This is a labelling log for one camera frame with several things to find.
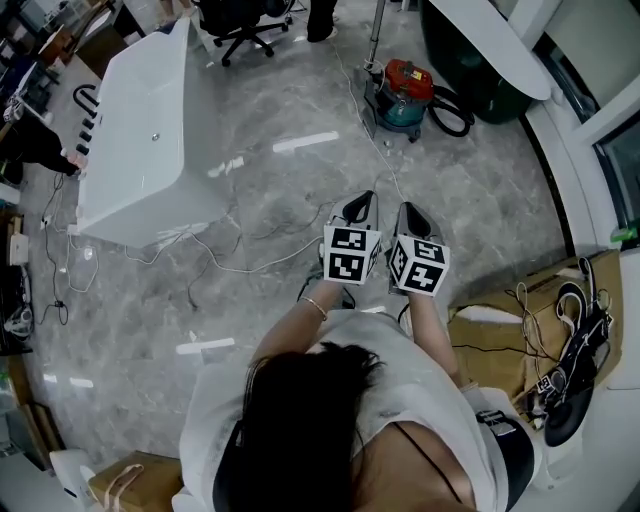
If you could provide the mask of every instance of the person's leg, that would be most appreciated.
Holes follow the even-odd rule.
[[[311,0],[311,12],[307,24],[307,40],[310,43],[324,41],[333,30],[333,9],[337,0]]]
[[[23,153],[21,160],[40,164],[47,169],[72,176],[79,167],[63,157],[62,144],[58,135],[37,119],[24,117],[16,125],[21,139]]]

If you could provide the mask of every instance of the chair base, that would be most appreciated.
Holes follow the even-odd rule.
[[[258,37],[258,34],[261,32],[266,32],[267,30],[272,30],[274,28],[279,28],[283,32],[287,32],[289,30],[289,25],[291,25],[292,23],[293,23],[293,20],[291,19],[291,16],[287,16],[283,23],[273,23],[271,25],[260,25],[255,27],[250,27],[246,25],[239,28],[238,30],[234,30],[233,32],[231,32],[230,34],[227,34],[226,36],[215,38],[213,40],[213,44],[215,44],[218,48],[222,46],[223,41],[233,40],[233,43],[231,44],[227,52],[222,57],[223,67],[226,68],[231,65],[231,61],[229,60],[229,57],[231,57],[233,52],[235,52],[238,49],[238,47],[245,41],[253,41],[254,43],[264,48],[264,54],[267,57],[273,57],[273,48],[271,48],[271,46],[268,43],[260,39]]]

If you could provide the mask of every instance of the white shirt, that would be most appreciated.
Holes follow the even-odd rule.
[[[473,409],[445,371],[407,338],[394,319],[332,311],[319,341],[360,345],[385,363],[360,405],[358,428],[365,445],[389,423],[413,421],[423,425],[437,434],[457,458],[471,481],[477,509],[497,510],[491,461]],[[180,439],[182,476],[189,492],[206,510],[214,510],[213,480],[233,427],[242,415],[246,375],[246,367],[204,368],[189,405]]]

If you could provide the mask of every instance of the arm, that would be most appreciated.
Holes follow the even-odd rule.
[[[463,383],[458,359],[442,327],[433,298],[409,293],[409,311],[416,344],[447,372],[458,387],[461,387]]]
[[[342,285],[320,281],[306,296],[329,311],[341,293]],[[263,338],[251,362],[283,352],[305,353],[313,346],[322,321],[318,308],[301,299]]]

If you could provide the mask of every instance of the red vacuum cleaner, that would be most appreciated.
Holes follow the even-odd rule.
[[[406,133],[410,142],[422,134],[421,125],[426,111],[434,122],[453,137],[464,137],[469,133],[475,118],[465,108],[460,97],[453,91],[433,84],[431,73],[416,67],[411,61],[391,59],[383,70],[373,71],[378,49],[380,25],[384,14],[385,0],[378,0],[376,15],[369,45],[369,59],[365,69],[369,72],[365,84],[364,99],[367,103],[363,122],[373,137],[378,126],[392,132]],[[447,126],[435,113],[435,109],[450,112],[463,122],[462,129]]]

